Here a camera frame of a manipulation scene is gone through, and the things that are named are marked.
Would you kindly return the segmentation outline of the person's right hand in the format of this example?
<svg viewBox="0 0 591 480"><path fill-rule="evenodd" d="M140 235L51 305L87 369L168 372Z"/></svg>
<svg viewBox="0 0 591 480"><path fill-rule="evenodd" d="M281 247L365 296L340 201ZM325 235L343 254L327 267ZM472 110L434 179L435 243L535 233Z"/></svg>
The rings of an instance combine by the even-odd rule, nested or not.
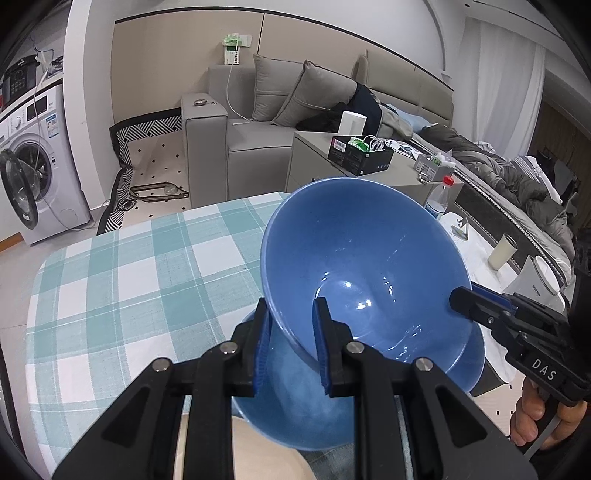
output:
<svg viewBox="0 0 591 480"><path fill-rule="evenodd" d="M511 418L510 438L517 446L522 447L535 441L539 435L537 421L545 414L545 401L539 395L538 386L529 378L525 378L522 396L516 404ZM588 403L580 401L575 407L559 405L557 414L560 422L552 434L544 441L541 450L547 450L571 436L588 410Z"/></svg>

